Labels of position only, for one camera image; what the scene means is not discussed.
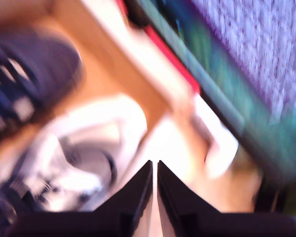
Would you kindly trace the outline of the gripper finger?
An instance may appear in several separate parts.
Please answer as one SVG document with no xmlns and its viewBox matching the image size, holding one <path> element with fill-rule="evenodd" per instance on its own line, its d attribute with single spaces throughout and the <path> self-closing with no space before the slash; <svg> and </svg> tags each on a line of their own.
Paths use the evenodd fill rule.
<svg viewBox="0 0 296 237">
<path fill-rule="evenodd" d="M 215 218 L 219 212 L 187 187 L 163 161 L 157 165 L 157 190 L 164 233 L 176 237 L 218 237 Z"/>
<path fill-rule="evenodd" d="M 147 237 L 152 207 L 152 161 L 95 210 L 96 237 Z"/>
</svg>

